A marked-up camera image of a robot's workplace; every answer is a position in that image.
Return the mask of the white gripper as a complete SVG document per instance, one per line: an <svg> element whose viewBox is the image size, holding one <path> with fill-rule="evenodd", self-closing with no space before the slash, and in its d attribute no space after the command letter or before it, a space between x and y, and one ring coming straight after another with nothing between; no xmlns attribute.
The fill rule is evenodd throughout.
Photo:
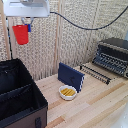
<svg viewBox="0 0 128 128"><path fill-rule="evenodd" d="M48 0L2 0L2 2L7 17L21 17L23 25L25 25L24 17L31 17L28 32L31 32L34 17L48 17L50 14Z"/></svg>

